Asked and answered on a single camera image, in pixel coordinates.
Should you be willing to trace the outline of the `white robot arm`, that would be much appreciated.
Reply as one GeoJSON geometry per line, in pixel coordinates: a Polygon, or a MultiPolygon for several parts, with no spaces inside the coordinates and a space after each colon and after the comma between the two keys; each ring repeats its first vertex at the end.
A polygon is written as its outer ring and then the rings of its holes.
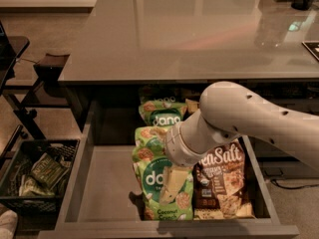
{"type": "Polygon", "coordinates": [[[275,105],[233,82],[208,86],[199,109],[168,130],[164,150],[173,164],[192,167],[211,149],[241,135],[268,142],[319,168],[319,117],[275,105]]]}

